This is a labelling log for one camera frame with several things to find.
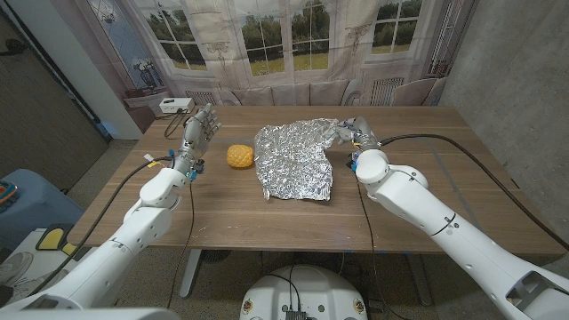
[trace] yellow object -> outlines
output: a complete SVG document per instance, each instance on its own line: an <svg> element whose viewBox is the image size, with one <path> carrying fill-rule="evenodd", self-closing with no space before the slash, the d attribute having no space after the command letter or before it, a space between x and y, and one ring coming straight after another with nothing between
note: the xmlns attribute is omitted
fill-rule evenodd
<svg viewBox="0 0 569 320"><path fill-rule="evenodd" d="M58 245L60 244L62 236L63 236L63 229L56 228L50 231L50 233L48 233L47 236L44 237L44 240L42 240L42 243L38 245L37 248L42 250L56 250Z"/></svg>
<svg viewBox="0 0 569 320"><path fill-rule="evenodd" d="M73 253L73 251L75 250L76 246L73 244L65 244L63 246L63 248L61 248L61 250L63 252L65 252L67 255L71 255L71 253Z"/></svg>
<svg viewBox="0 0 569 320"><path fill-rule="evenodd" d="M228 149L228 164L236 168L245 168L252 164L252 148L233 145Z"/></svg>

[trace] metal bracket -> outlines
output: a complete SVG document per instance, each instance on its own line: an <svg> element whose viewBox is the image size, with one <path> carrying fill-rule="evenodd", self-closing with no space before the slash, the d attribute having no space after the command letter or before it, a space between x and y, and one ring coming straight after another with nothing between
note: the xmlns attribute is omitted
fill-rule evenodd
<svg viewBox="0 0 569 320"><path fill-rule="evenodd" d="M24 52L28 47L18 39L8 39L6 40L6 48L8 48L8 51L0 52L0 56L12 56L20 54Z"/></svg>

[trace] wooden table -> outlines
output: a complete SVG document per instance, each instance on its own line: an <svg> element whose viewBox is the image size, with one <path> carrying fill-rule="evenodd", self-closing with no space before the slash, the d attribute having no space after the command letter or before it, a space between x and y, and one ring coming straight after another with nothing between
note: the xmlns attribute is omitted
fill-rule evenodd
<svg viewBox="0 0 569 320"><path fill-rule="evenodd" d="M332 146L326 155L333 165L331 200L281 200L263 198L255 168L235 170L226 162L233 144L253 146L253 137L267 124L289 124L319 117L346 119L364 116L380 138L404 133L437 133L457 140L477 156L527 205L522 191L490 154L488 149L453 108L442 107L225 107L218 106L222 129L215 135L204 156L205 174L183 190L182 204L173 217L171 230L153 246L184 246L188 241L192 215L195 223L190 248L283 250L320 252L369 252L371 242L354 173L345 166L351 146ZM91 226L118 183L143 156L166 156L177 150L182 128L164 138L169 120L155 121L131 154L116 170L68 239L77 243ZM498 244L513 253L560 255L565 253L545 232L527 218L493 182L460 150L441 140L399 140L383 151L392 164L407 164L420 170L429 189L462 217L482 229ZM124 213L138 200L140 187L161 166L137 173L124 186L87 245L99 245L122 223ZM417 228L387 212L367 197L376 252L443 253Z"/></svg>

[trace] blue chair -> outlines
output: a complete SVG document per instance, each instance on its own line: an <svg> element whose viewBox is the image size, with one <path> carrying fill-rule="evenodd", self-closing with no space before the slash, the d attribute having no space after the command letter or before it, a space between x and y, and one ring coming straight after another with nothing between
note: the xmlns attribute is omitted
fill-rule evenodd
<svg viewBox="0 0 569 320"><path fill-rule="evenodd" d="M9 250L37 228L53 223L77 223L84 209L61 193L50 181L26 169L18 169L1 180L18 187L18 200L0 213L0 243Z"/></svg>

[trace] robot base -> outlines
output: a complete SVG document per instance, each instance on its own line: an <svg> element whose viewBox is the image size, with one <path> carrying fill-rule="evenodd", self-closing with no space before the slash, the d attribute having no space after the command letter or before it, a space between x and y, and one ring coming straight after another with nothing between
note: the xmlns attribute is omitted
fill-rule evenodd
<svg viewBox="0 0 569 320"><path fill-rule="evenodd" d="M284 267L272 274L288 279L290 272L291 267ZM291 281L301 296L301 313L296 312L298 300L294 288L291 290L295 312L291 312L289 283L276 276L264 276L244 296L239 319L367 319L362 296L346 279L332 271L298 265L294 266Z"/></svg>

